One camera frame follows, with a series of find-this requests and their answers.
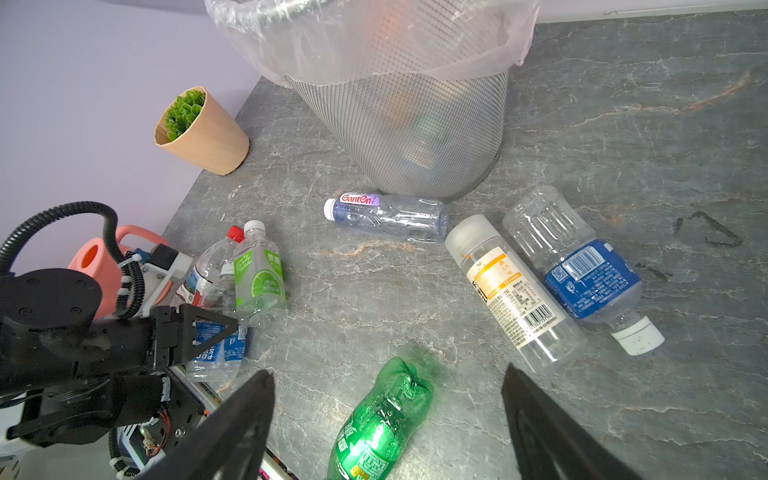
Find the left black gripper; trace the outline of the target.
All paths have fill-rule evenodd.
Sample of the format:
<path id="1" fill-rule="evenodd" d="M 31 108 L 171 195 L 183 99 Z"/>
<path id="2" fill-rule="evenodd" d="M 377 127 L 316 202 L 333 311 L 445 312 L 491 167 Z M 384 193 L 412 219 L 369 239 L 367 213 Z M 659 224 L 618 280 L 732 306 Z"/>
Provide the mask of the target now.
<path id="1" fill-rule="evenodd" d="M 163 369 L 223 359 L 221 343 L 238 321 L 189 304 L 153 307 L 146 318 L 99 320 L 83 340 L 94 369 Z"/>

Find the blue label white cap bottle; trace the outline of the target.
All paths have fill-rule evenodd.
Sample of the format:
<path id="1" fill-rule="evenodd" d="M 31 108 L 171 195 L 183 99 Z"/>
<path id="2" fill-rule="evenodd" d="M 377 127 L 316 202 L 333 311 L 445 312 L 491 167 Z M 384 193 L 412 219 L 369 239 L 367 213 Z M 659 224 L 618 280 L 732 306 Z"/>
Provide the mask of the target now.
<path id="1" fill-rule="evenodd" d="M 233 262 L 226 262 L 222 266 L 218 279 L 201 296 L 199 305 L 214 313 L 237 317 Z M 186 365 L 187 376 L 193 381 L 219 387 L 231 384 L 245 357 L 247 333 L 248 327 L 240 322 L 236 332 L 197 355 Z"/>

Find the lime green label bottle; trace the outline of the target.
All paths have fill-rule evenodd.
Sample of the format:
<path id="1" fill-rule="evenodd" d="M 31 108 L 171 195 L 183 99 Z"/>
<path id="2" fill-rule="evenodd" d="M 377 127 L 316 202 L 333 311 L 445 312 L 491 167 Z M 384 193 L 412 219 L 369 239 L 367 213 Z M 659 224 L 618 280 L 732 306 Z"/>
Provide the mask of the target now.
<path id="1" fill-rule="evenodd" d="M 286 303 L 282 259 L 263 222 L 250 220 L 243 229 L 244 240 L 233 254 L 236 312 L 243 322 L 257 325 Z"/>

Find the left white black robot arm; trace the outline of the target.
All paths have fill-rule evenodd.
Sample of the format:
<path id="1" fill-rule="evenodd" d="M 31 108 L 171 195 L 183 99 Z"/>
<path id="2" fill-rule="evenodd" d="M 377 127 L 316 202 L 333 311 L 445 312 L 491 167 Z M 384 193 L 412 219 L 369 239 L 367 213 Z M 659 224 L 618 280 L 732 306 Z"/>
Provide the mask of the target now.
<path id="1" fill-rule="evenodd" d="M 114 314 L 98 318 L 102 291 L 92 277 L 70 269 L 23 275 L 13 264 L 44 227 L 79 214 L 104 220 L 102 238 L 121 272 Z M 10 440 L 36 447 L 115 441 L 121 427 L 157 419 L 172 432 L 169 369 L 204 351 L 196 330 L 217 324 L 234 334 L 235 319 L 202 308 L 158 306 L 145 299 L 141 259 L 123 252 L 118 217 L 95 201 L 62 204 L 19 225 L 1 246 L 1 404 L 20 406 Z"/>

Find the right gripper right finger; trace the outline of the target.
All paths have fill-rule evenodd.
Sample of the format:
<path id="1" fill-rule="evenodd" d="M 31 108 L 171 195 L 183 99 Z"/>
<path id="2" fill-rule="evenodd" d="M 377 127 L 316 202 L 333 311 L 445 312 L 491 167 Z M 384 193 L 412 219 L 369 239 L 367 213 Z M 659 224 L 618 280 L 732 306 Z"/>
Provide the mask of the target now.
<path id="1" fill-rule="evenodd" d="M 507 366 L 502 399 L 523 479 L 637 479 L 522 370 Z"/>

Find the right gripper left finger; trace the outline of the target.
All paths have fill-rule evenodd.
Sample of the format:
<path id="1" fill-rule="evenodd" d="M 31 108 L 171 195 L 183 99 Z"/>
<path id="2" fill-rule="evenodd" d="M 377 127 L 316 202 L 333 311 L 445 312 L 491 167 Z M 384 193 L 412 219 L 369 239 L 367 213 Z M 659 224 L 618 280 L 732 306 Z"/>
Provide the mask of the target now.
<path id="1" fill-rule="evenodd" d="M 142 479 L 256 479 L 275 408 L 275 379 L 256 372 L 203 421 L 178 450 L 142 473 Z"/>

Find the red cap clear bottle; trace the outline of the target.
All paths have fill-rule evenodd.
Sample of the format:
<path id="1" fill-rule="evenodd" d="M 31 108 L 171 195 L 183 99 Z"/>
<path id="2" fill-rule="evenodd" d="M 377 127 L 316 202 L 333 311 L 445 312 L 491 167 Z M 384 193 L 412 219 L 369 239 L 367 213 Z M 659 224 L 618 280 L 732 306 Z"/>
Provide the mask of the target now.
<path id="1" fill-rule="evenodd" d="M 199 305 L 219 279 L 223 265 L 231 260 L 235 248 L 244 238 L 242 227 L 231 226 L 225 237 L 209 246 L 176 290 L 176 305 Z"/>

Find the green soda bottle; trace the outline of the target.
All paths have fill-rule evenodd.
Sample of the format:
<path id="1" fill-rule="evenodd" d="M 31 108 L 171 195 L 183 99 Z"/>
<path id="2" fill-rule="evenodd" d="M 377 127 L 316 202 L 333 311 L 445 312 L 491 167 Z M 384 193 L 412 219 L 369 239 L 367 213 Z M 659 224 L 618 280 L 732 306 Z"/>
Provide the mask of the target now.
<path id="1" fill-rule="evenodd" d="M 426 420 L 434 387 L 400 357 L 380 370 L 373 388 L 340 428 L 328 479 L 385 479 Z"/>

